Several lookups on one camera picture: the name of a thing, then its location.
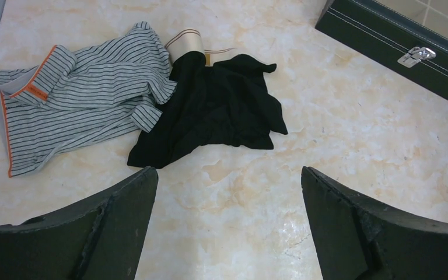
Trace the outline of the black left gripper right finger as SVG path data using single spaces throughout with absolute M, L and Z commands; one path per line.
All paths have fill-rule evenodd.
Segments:
M 324 279 L 448 279 L 448 223 L 405 212 L 313 167 L 301 175 Z

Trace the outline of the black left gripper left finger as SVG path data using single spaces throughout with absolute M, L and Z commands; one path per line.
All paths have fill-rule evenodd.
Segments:
M 19 225 L 0 226 L 0 279 L 134 279 L 159 181 L 146 167 Z

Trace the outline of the black underwear with beige waistband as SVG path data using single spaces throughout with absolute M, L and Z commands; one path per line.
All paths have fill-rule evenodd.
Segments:
M 166 43 L 176 83 L 161 116 L 140 133 L 127 164 L 161 169 L 194 149 L 224 144 L 271 150 L 270 133 L 288 133 L 280 102 L 264 79 L 277 69 L 235 48 L 207 50 L 200 33 L 184 29 Z

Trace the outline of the black leather compartment box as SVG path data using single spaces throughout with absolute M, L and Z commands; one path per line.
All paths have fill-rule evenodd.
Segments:
M 327 1 L 315 28 L 448 100 L 448 36 L 378 1 Z

